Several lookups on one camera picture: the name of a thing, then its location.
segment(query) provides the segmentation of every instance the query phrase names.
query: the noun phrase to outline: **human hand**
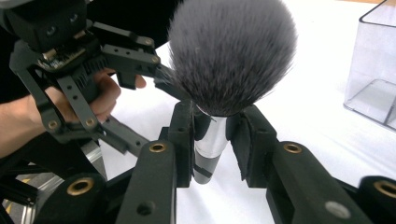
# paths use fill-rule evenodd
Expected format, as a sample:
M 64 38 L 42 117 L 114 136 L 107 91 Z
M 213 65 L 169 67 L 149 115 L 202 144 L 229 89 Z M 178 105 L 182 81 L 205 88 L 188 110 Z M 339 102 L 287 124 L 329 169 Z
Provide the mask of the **human hand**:
M 114 72 L 113 69 L 105 68 L 93 77 L 100 94 L 90 103 L 90 108 L 100 122 L 104 122 L 108 118 L 116 105 L 117 98 L 120 96 L 120 86 L 108 75 Z M 141 76 L 136 75 L 135 85 L 137 88 L 144 88 L 146 86 L 146 81 Z M 78 121 L 76 113 L 61 91 L 54 87 L 49 87 L 46 89 L 46 93 L 59 109 L 65 121 Z M 34 111 L 34 113 L 31 113 L 31 120 L 41 125 L 41 116 L 35 107 L 35 100 L 33 97 L 30 97 L 29 104 L 32 108 L 31 111 Z

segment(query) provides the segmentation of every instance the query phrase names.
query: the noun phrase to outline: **white table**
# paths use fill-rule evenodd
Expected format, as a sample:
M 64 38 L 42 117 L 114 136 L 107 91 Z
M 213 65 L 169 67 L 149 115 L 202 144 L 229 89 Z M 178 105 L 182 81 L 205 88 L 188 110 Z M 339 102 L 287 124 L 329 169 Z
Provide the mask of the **white table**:
M 299 34 L 288 75 L 256 106 L 280 141 L 308 147 L 330 174 L 357 187 L 366 175 L 396 179 L 396 132 L 343 107 L 358 19 L 375 5 L 342 1 L 286 1 Z M 168 47 L 157 50 L 168 63 Z M 176 99 L 156 90 L 122 90 L 113 115 L 149 140 L 169 126 Z M 136 158 L 102 144 L 109 179 L 134 166 Z M 265 189 L 249 189 L 231 145 L 212 180 L 177 190 L 177 223 L 273 223 Z

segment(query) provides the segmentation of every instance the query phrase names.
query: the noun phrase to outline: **clear plastic container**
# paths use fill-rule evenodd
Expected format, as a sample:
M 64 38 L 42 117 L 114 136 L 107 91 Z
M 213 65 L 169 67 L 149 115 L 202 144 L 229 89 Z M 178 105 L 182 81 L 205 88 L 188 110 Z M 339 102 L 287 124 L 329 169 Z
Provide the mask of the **clear plastic container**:
M 344 106 L 396 131 L 396 0 L 359 20 Z

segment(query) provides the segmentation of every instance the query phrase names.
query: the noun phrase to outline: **forearm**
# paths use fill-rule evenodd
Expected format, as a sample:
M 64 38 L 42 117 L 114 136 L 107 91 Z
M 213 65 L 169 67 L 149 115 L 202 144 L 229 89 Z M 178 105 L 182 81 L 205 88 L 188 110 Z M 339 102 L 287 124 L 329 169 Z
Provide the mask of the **forearm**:
M 37 116 L 32 96 L 0 104 L 0 158 L 3 158 L 45 131 Z

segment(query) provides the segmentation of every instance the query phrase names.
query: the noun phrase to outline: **brush bristles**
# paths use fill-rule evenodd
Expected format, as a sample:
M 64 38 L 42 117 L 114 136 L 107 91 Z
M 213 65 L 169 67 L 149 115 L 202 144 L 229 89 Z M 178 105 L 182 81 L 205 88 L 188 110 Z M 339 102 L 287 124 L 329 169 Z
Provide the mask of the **brush bristles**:
M 296 32 L 278 0 L 185 0 L 169 40 L 174 84 L 207 114 L 227 117 L 285 76 Z

